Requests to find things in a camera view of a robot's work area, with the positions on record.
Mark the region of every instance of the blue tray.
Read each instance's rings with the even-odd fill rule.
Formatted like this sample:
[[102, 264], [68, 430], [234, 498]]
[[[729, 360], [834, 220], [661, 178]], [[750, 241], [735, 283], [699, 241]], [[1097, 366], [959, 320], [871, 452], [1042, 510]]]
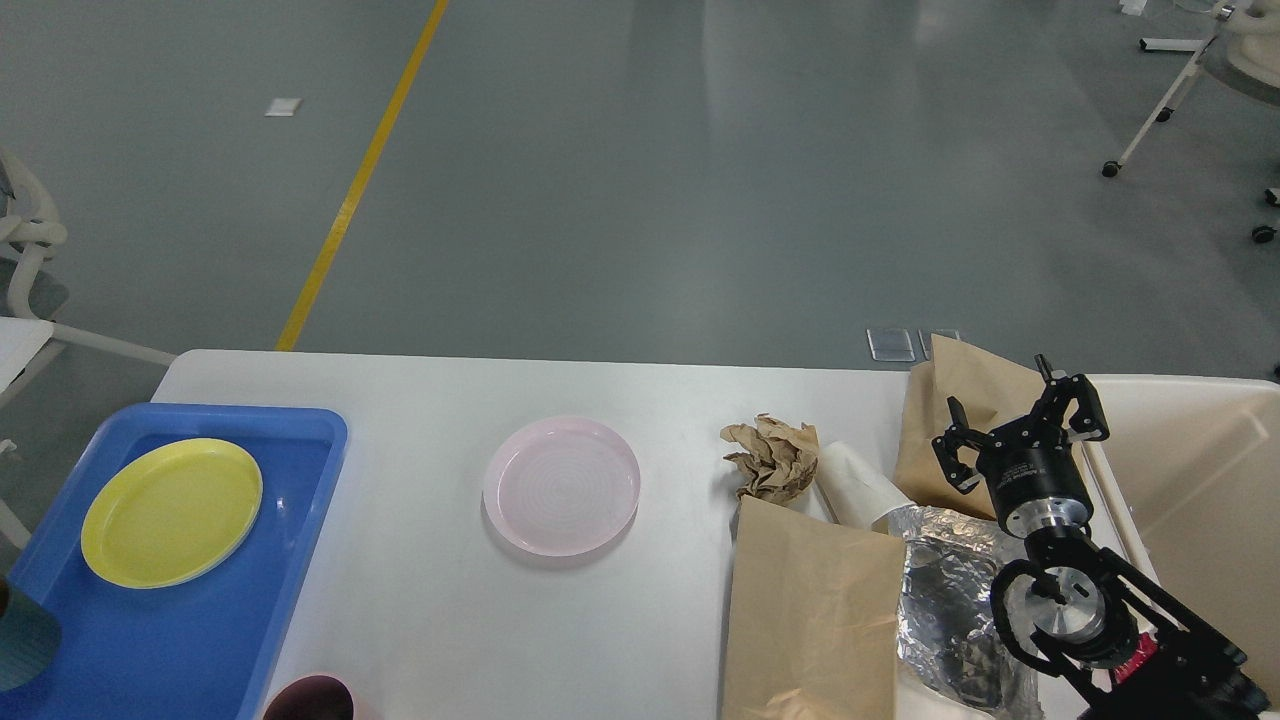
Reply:
[[[84, 564], [79, 533], [104, 484], [161, 445], [214, 437], [262, 469], [262, 507], [221, 565], [133, 591]], [[342, 466], [347, 425], [328, 410], [142, 404], [99, 428], [9, 582], [52, 612], [52, 665], [0, 693], [0, 717], [250, 720], [284, 641]]]

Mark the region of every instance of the gray floor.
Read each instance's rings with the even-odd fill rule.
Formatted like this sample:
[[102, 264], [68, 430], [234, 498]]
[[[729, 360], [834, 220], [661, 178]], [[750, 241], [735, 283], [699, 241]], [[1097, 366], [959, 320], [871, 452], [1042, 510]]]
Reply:
[[[429, 12], [0, 5], [0, 142], [72, 231], [61, 319], [269, 348]], [[884, 368], [867, 327], [951, 327], [1267, 377], [1280, 115], [1204, 81], [1098, 174], [1184, 61], [1137, 38], [1206, 28], [1169, 0], [456, 0], [298, 348]], [[0, 414], [0, 495], [35, 523], [159, 377], [65, 354]]]

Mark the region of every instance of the white chair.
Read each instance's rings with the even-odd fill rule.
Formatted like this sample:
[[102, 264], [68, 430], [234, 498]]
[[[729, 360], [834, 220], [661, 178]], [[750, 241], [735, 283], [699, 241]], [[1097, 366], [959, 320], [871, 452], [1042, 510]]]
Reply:
[[[1202, 41], [1143, 38], [1147, 51], [1190, 51], [1192, 58], [1169, 86], [1165, 96], [1147, 117], [1119, 160], [1107, 160], [1102, 174], [1114, 178], [1120, 174], [1138, 143], [1156, 123], [1167, 122], [1190, 92], [1202, 74], [1254, 100], [1280, 106], [1280, 0], [1256, 0], [1247, 10], [1222, 1], [1211, 10], [1219, 20], [1213, 33]], [[1280, 188], [1267, 188], [1265, 197], [1280, 205]], [[1275, 228], [1253, 228], [1256, 242], [1268, 242], [1276, 236]]]
[[[125, 357], [169, 365], [174, 355], [122, 340], [69, 328], [31, 307], [32, 288], [41, 266], [67, 242], [67, 228], [45, 186], [12, 154], [0, 149], [0, 242], [20, 255], [5, 292], [12, 316], [0, 316], [0, 406], [4, 406], [63, 351], [65, 343], [83, 345]], [[9, 506], [0, 501], [0, 536], [22, 548], [31, 533]]]

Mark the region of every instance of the crumpled brown paper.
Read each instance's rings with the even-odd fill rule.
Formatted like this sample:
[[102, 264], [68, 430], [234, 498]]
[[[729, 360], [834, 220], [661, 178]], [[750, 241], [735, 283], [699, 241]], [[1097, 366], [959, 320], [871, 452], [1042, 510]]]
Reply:
[[818, 468], [818, 428], [800, 424], [795, 429], [768, 413], [755, 416], [756, 427], [728, 425], [721, 438], [736, 442], [746, 452], [731, 452], [731, 460], [746, 477], [737, 496], [749, 495], [774, 505], [786, 505], [800, 497], [813, 482]]
[[905, 556], [744, 497], [721, 720], [892, 720]]
[[[933, 336], [933, 361], [911, 368], [908, 382], [893, 484], [916, 505], [995, 519], [984, 486], [960, 495], [938, 468], [931, 443], [951, 424], [947, 397], [964, 404], [973, 428], [988, 432], [1025, 415], [1043, 391], [1044, 382], [1036, 370], [959, 340]], [[960, 459], [973, 465], [974, 454], [961, 452]]]

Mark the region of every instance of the plate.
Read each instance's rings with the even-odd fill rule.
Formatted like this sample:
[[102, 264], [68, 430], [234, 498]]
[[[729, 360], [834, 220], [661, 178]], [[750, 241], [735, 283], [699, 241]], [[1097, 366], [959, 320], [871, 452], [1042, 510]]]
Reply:
[[484, 506], [516, 547], [564, 557], [595, 550], [631, 521], [640, 465], [618, 433], [586, 418], [517, 430], [489, 462]]
[[262, 473], [242, 447], [193, 438], [157, 447], [102, 487], [84, 515], [90, 569], [125, 588], [198, 578], [239, 547], [262, 502]]

